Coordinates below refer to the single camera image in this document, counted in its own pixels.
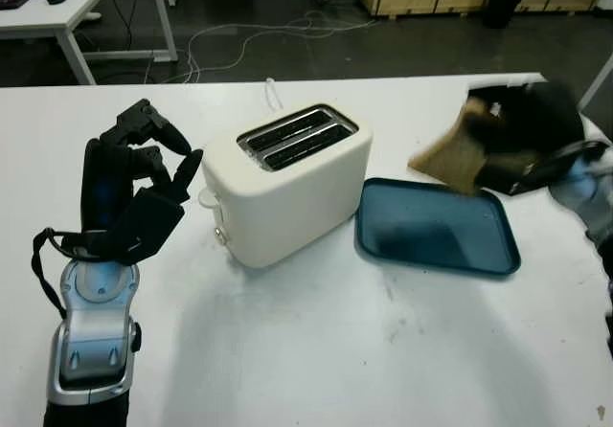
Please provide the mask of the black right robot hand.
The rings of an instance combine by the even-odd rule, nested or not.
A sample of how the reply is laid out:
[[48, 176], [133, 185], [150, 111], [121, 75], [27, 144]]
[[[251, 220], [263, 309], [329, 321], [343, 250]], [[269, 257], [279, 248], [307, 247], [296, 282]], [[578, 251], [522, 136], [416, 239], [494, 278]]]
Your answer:
[[485, 105], [483, 114], [465, 116], [485, 153], [479, 188], [506, 195], [545, 188], [566, 174], [572, 165], [566, 153], [586, 140], [575, 98], [561, 83], [477, 86], [467, 99]]

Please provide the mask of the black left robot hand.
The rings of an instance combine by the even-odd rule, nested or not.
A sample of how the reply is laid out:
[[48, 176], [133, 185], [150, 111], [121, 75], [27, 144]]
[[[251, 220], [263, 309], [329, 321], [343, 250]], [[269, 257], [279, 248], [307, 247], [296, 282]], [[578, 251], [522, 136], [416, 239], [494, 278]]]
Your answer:
[[155, 196], [184, 203], [202, 157], [203, 151], [193, 149], [149, 100], [135, 102], [117, 116], [114, 126], [85, 147], [81, 228], [109, 230], [136, 201], [136, 180], [150, 180], [147, 190]]

